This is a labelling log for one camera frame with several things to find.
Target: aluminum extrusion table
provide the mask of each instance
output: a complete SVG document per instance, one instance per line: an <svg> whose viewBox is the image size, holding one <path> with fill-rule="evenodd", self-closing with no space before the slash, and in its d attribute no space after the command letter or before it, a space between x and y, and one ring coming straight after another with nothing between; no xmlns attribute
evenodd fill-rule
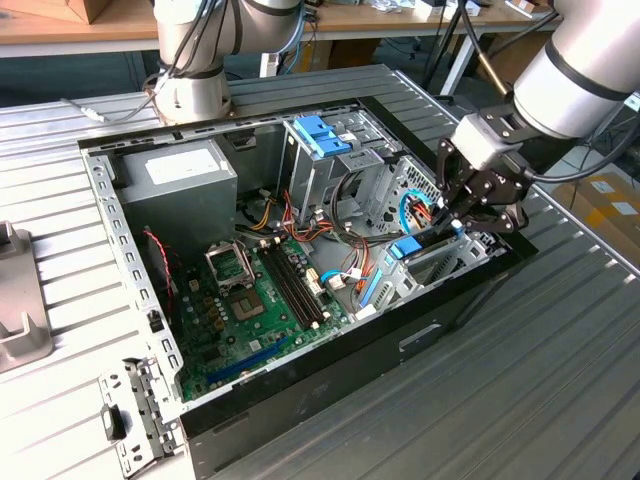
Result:
<svg viewBox="0 0 640 480"><path fill-rule="evenodd" d="M246 112L375 95L431 147L455 122L384 66L231 90ZM119 116L141 99L87 102ZM158 124L150 108L111 127L60 103L0 110L0 218L32 232L55 339L49 357L0 375L2 478L120 478L95 379L143 342L75 142ZM524 231L540 254L469 325L216 478L631 480L640 470L638 280L542 195L527 200ZM192 478L189 459L140 478Z"/></svg>

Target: motherboard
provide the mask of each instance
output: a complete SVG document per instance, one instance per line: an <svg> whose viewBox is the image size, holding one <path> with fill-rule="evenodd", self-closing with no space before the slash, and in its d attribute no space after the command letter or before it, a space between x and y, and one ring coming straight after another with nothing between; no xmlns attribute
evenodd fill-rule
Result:
<svg viewBox="0 0 640 480"><path fill-rule="evenodd" d="M331 294L318 290L315 270L295 240L252 250L230 245L174 275L180 293L172 330L184 358L185 401L348 323ZM238 283L229 286L234 278Z"/></svg>

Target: black expansion slot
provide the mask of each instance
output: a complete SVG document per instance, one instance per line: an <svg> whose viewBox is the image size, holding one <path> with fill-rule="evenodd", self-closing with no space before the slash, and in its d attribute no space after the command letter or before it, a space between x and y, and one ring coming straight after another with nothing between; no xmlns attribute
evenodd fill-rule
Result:
<svg viewBox="0 0 640 480"><path fill-rule="evenodd" d="M313 322L324 322L322 310L311 296L307 286L298 277L280 246L261 250L259 256L278 291L293 310L300 326L307 330L311 328Z"/></svg>

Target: chip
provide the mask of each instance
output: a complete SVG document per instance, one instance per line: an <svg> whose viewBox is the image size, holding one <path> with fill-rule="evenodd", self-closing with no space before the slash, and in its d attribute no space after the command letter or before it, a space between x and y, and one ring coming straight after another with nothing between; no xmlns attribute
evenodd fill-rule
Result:
<svg viewBox="0 0 640 480"><path fill-rule="evenodd" d="M211 362L216 358L220 358L220 350L218 350L218 347L211 347L204 350L203 352L200 352L200 356L205 362Z"/></svg>
<svg viewBox="0 0 640 480"><path fill-rule="evenodd" d="M243 290L229 297L231 310L240 322L249 320L265 312L264 304L255 288Z"/></svg>

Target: blue plastic clip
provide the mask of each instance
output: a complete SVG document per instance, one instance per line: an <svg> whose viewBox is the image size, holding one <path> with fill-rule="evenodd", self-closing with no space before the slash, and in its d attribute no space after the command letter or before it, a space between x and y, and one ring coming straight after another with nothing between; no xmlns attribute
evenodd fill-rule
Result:
<svg viewBox="0 0 640 480"><path fill-rule="evenodd" d="M340 140L333 132L333 127L324 123L317 115L297 118L293 127L322 158L351 151L351 145Z"/></svg>
<svg viewBox="0 0 640 480"><path fill-rule="evenodd" d="M391 253L400 260L401 258L411 255L418 250L422 250L422 245L413 237L406 237L398 240L391 246Z"/></svg>

